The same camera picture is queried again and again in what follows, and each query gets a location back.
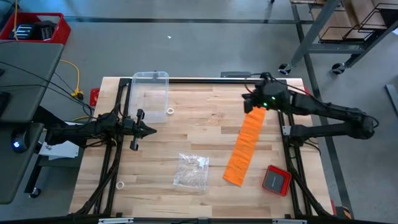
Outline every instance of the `orange towel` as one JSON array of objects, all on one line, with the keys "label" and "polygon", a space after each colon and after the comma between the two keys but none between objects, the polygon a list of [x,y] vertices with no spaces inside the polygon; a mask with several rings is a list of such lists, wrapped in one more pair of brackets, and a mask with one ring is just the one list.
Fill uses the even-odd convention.
[{"label": "orange towel", "polygon": [[232,152],[223,176],[225,180],[232,184],[238,186],[242,186],[243,184],[244,176],[249,168],[254,148],[259,139],[265,115],[265,108],[254,107],[244,118],[234,151]]}]

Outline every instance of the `small white ring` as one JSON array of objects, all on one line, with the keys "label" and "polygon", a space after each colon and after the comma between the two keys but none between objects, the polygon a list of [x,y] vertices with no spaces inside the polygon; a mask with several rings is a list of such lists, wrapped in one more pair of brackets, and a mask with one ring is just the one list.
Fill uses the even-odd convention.
[{"label": "small white ring", "polygon": [[169,108],[167,109],[167,114],[173,114],[174,113],[174,109],[173,108]]},{"label": "small white ring", "polygon": [[123,187],[124,187],[124,183],[123,182],[119,181],[119,182],[116,183],[116,188],[118,190],[122,189]]}]

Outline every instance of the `gray floor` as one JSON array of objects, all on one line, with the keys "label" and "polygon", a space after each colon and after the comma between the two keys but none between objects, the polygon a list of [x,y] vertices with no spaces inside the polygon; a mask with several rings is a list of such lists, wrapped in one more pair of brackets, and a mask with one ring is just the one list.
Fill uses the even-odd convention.
[{"label": "gray floor", "polygon": [[[288,0],[276,0],[272,8],[266,0],[21,0],[21,6],[30,11],[61,10],[66,16],[292,19]],[[307,7],[299,9],[302,19],[310,18]],[[71,22],[70,26],[72,33],[62,58],[79,66],[80,88],[86,93],[86,101],[90,89],[99,87],[102,77],[132,76],[142,71],[164,70],[174,77],[219,77],[223,71],[270,71],[278,76],[276,68],[288,62],[299,46],[294,25]],[[381,123],[367,141],[334,138],[357,219],[398,222],[398,117],[384,89],[388,83],[398,86],[397,49],[398,36],[390,34],[339,77],[328,71],[334,63],[344,62],[347,55],[312,55],[324,101],[361,108]],[[73,68],[60,63],[57,73],[75,87]],[[310,86],[304,62],[290,77],[303,78]],[[63,85],[56,76],[52,81]],[[51,91],[42,104],[65,120],[84,115],[81,106]],[[321,147],[330,195],[338,205],[322,140]],[[66,214],[76,177],[77,170],[44,170],[38,184],[44,190],[42,195],[32,200],[19,189],[12,204],[0,206],[0,220]]]}]

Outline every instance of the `plastic bag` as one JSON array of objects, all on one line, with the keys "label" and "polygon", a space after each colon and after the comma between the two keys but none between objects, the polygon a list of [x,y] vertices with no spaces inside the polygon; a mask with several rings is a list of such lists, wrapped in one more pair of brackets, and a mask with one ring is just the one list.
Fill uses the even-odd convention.
[{"label": "plastic bag", "polygon": [[206,190],[209,158],[180,153],[174,185]]}]

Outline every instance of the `wooden tabletop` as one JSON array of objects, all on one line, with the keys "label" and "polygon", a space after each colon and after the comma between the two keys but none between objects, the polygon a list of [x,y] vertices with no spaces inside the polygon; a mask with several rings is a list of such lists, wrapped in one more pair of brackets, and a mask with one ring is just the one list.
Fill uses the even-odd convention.
[{"label": "wooden tabletop", "polygon": [[[103,79],[95,116],[111,111],[118,83],[117,77]],[[287,83],[303,88],[301,79],[290,78]],[[141,139],[138,151],[129,149],[132,137],[124,137],[118,181],[125,186],[115,191],[113,214],[164,218],[282,218],[287,213],[293,216],[290,190],[282,197],[261,187],[268,165],[286,169],[275,111],[267,111],[243,186],[222,178],[244,119],[241,94],[246,92],[239,84],[170,84],[169,107],[174,114],[168,121],[149,124],[157,133]],[[310,116],[294,118],[296,124],[312,125]],[[77,211],[97,187],[104,150],[105,147],[85,150],[71,212]],[[332,212],[318,151],[310,146],[301,147],[301,151],[309,189],[325,210]],[[173,185],[179,153],[210,158],[205,191]],[[297,189],[304,211],[301,191]],[[102,208],[106,198],[105,191]]]}]

